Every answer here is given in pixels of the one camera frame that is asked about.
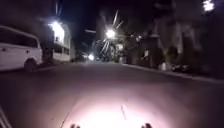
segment white van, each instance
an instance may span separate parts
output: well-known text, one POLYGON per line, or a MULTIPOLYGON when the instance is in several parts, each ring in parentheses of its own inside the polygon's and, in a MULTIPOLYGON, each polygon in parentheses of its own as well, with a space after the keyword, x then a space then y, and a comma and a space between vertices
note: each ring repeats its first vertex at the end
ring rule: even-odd
POLYGON ((0 25, 0 71, 25 68, 34 70, 42 63, 37 37, 0 25))

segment bright light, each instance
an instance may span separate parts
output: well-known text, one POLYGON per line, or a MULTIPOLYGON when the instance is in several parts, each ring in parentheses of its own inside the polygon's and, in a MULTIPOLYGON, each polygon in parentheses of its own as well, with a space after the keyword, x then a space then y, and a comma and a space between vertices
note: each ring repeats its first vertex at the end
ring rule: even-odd
POLYGON ((116 35, 116 33, 115 33, 114 30, 112 30, 112 29, 109 29, 109 30, 107 30, 107 32, 106 32, 106 36, 107 36, 107 38, 109 38, 109 39, 114 39, 114 38, 115 38, 115 35, 116 35))
POLYGON ((88 56, 88 58, 89 58, 89 60, 93 61, 95 57, 94 57, 93 54, 90 54, 90 55, 88 56))
POLYGON ((120 110, 92 111, 77 124, 81 128, 141 128, 146 123, 138 113, 126 111, 126 116, 120 110))
POLYGON ((117 44, 117 47, 118 47, 118 50, 123 50, 124 49, 124 46, 122 44, 117 44))
POLYGON ((203 7, 204 11, 206 12, 212 11, 214 9, 214 3, 212 2, 212 0, 205 0, 203 2, 203 7))
POLYGON ((65 31, 61 27, 61 24, 58 23, 57 21, 54 21, 53 23, 49 24, 49 26, 54 31, 54 37, 55 37, 56 41, 63 43, 64 37, 65 37, 65 31))

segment lamp post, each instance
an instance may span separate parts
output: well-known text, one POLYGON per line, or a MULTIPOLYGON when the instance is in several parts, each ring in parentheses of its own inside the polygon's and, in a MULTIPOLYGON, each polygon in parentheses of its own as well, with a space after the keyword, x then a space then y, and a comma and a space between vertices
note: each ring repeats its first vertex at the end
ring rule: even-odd
POLYGON ((115 36, 116 36, 116 32, 113 29, 108 29, 106 31, 106 37, 108 39, 115 39, 115 36))

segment street light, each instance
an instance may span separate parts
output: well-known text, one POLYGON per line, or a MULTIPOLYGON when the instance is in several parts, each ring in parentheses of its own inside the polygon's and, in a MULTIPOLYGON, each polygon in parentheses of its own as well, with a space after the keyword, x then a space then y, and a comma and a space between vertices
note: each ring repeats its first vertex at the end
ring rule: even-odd
POLYGON ((65 37, 65 31, 62 28, 61 24, 57 21, 52 22, 49 24, 51 29, 54 31, 54 37, 59 41, 60 43, 63 43, 64 37, 65 37))
POLYGON ((115 35, 116 35, 115 31, 112 30, 112 29, 108 29, 107 32, 106 32, 106 36, 109 39, 114 39, 115 35))
POLYGON ((203 2, 203 8, 204 8, 204 11, 205 12, 210 12, 210 11, 212 11, 213 9, 214 9, 214 3, 213 3, 213 1, 212 0, 205 0, 204 2, 203 2))

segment distant light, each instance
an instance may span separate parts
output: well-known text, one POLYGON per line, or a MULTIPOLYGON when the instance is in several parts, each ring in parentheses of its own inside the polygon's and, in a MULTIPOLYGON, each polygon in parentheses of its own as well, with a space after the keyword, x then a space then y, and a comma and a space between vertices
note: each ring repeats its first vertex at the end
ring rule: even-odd
POLYGON ((51 24, 49 24, 49 26, 54 31, 54 38, 56 39, 56 41, 58 41, 60 43, 63 43, 64 42, 64 37, 65 37, 65 31, 61 27, 61 24, 58 23, 57 21, 54 21, 51 24))
POLYGON ((88 58, 89 58, 89 60, 93 61, 95 57, 93 54, 89 54, 88 58))
POLYGON ((214 10, 215 5, 212 0, 205 0, 203 2, 203 8, 204 8, 205 12, 210 12, 210 11, 214 10))
POLYGON ((106 32, 106 36, 109 39, 114 39, 115 38, 115 35, 116 35, 116 33, 112 29, 108 29, 107 32, 106 32))
POLYGON ((122 44, 117 44, 117 47, 118 47, 118 50, 123 50, 124 49, 124 45, 122 45, 122 44))

